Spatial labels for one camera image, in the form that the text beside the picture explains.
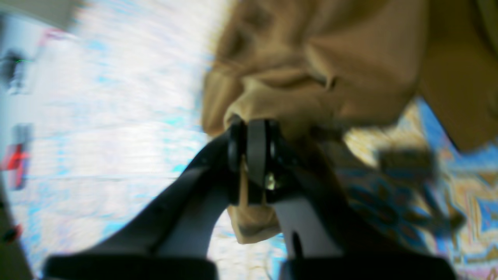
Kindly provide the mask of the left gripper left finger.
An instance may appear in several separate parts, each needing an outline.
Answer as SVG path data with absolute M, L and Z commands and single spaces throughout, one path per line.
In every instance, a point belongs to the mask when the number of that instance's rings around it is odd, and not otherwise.
M 89 249 L 52 255 L 47 280 L 218 280 L 207 258 L 214 225 L 239 202 L 244 123 L 212 140 L 121 230 Z

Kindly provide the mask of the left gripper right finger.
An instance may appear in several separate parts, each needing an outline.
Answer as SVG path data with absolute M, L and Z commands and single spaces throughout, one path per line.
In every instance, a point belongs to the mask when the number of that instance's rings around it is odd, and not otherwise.
M 324 186 L 281 136 L 276 122 L 247 124 L 248 204 L 274 208 L 288 259 L 281 280 L 455 280 L 438 257 L 382 236 Z

